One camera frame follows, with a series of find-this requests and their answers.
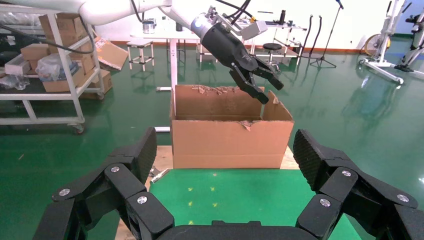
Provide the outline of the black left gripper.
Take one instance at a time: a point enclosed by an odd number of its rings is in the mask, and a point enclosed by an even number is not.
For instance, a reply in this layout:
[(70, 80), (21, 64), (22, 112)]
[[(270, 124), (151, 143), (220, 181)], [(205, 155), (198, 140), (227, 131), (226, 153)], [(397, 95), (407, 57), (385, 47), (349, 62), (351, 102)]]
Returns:
[(214, 24), (203, 36), (201, 44), (229, 71), (236, 85), (252, 98), (265, 105), (269, 98), (254, 80), (253, 75), (268, 80), (277, 90), (284, 84), (279, 80), (274, 68), (256, 56), (251, 56), (244, 44), (221, 23)]

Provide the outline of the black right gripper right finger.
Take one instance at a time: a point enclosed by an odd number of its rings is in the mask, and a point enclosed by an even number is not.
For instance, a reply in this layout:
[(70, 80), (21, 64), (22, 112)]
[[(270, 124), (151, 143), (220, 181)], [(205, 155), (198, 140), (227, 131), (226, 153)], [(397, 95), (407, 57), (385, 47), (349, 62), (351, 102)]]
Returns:
[(315, 195), (296, 227), (315, 239), (330, 237), (342, 215), (354, 218), (377, 240), (421, 240), (424, 213), (410, 194), (362, 171), (342, 150), (297, 130), (293, 157)]

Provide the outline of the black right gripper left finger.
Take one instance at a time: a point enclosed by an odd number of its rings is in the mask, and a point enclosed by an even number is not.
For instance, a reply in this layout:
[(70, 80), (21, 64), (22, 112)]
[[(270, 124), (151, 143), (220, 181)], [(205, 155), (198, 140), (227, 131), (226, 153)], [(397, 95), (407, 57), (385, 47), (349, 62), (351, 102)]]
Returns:
[(156, 155), (157, 134), (149, 127), (135, 144), (114, 149), (98, 168), (58, 188), (33, 238), (85, 240), (116, 211), (137, 240), (158, 239), (175, 219), (146, 187)]

